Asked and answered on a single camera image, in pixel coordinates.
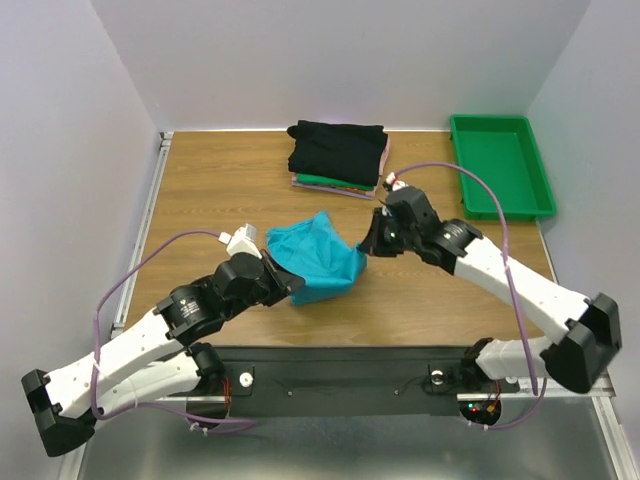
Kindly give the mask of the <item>turquoise t shirt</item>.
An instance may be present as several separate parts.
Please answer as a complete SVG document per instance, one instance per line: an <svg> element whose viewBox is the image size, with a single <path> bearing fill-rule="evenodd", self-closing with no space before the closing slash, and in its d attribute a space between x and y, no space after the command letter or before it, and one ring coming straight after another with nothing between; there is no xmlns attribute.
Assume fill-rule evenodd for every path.
<svg viewBox="0 0 640 480"><path fill-rule="evenodd" d="M327 212L266 232L266 247L280 266L304 279L291 295L295 306L349 293L367 266L367 256L347 244Z"/></svg>

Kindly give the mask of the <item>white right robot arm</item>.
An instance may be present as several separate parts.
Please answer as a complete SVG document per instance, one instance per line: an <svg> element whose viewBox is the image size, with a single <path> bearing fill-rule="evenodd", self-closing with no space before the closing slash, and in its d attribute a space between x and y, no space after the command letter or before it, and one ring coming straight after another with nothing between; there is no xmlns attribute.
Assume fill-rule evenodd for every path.
<svg viewBox="0 0 640 480"><path fill-rule="evenodd" d="M359 249L374 257L412 252L483 288L541 330L538 338L478 341L460 366L461 381L472 390L529 376L549 377L573 393L587 394L622 347L614 299L569 290L504 255L465 221L440 220L426 194L414 186L400 182L388 187Z"/></svg>

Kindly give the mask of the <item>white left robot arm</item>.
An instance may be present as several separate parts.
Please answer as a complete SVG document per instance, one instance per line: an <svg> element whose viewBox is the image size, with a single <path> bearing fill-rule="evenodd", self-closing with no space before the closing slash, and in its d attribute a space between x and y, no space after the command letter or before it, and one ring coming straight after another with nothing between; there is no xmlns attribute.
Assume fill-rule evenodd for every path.
<svg viewBox="0 0 640 480"><path fill-rule="evenodd" d="M51 372L27 373L21 383L46 454L65 455L85 444L99 422L160 397L228 393L225 366L202 338L304 284L265 251L237 253L214 273L172 290L133 327L94 352Z"/></svg>

